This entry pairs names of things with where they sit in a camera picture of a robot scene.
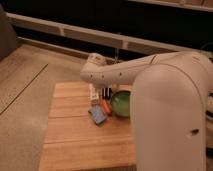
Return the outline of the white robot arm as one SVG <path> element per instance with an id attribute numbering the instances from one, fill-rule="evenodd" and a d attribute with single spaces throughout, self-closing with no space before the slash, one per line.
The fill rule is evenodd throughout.
<path id="1" fill-rule="evenodd" d="M 89 55 L 81 78 L 98 87 L 129 85 L 137 171 L 206 171 L 206 110 L 213 62 L 173 52 L 108 65 Z"/>

